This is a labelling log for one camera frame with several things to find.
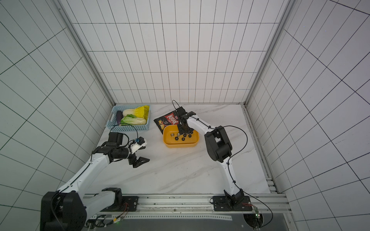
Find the yellow plastic storage box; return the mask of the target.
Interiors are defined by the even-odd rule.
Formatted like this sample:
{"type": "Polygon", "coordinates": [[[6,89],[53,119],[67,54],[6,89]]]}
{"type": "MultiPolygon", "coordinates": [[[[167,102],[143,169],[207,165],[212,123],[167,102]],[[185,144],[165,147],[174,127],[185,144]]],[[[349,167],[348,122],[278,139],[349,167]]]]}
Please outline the yellow plastic storage box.
{"type": "Polygon", "coordinates": [[[190,148],[195,147],[199,142],[199,133],[193,131],[192,137],[188,137],[189,134],[180,135],[177,125],[169,125],[165,127],[163,132],[163,142],[168,148],[190,148]]]}

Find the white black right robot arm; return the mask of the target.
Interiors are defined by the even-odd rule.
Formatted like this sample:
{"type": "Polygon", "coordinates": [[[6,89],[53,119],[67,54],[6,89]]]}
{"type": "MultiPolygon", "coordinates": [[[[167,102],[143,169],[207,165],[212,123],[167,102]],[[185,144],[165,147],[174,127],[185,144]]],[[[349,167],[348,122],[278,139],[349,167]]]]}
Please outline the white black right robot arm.
{"type": "Polygon", "coordinates": [[[224,196],[213,199],[212,204],[219,211],[253,211],[250,198],[236,185],[235,172],[232,166],[232,144],[223,126],[213,127],[206,124],[194,113],[186,112],[183,107],[175,110],[179,124],[179,133],[189,135],[197,131],[204,136],[209,157],[221,168],[224,184],[224,196]]]}

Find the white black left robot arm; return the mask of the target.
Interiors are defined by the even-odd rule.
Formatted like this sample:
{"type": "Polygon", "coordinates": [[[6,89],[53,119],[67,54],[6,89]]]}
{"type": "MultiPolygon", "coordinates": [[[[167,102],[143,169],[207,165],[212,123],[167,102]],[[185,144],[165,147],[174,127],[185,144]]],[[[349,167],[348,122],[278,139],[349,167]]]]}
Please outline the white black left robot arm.
{"type": "Polygon", "coordinates": [[[80,231],[86,222],[104,209],[129,210],[120,188],[105,188],[97,196],[84,196],[98,177],[111,163],[128,160],[133,168],[149,162],[148,158],[136,157],[136,152],[146,148],[147,141],[138,137],[122,144],[124,134],[111,132],[108,141],[92,151],[90,160],[55,192],[47,192],[41,200],[40,230],[80,231]]]}

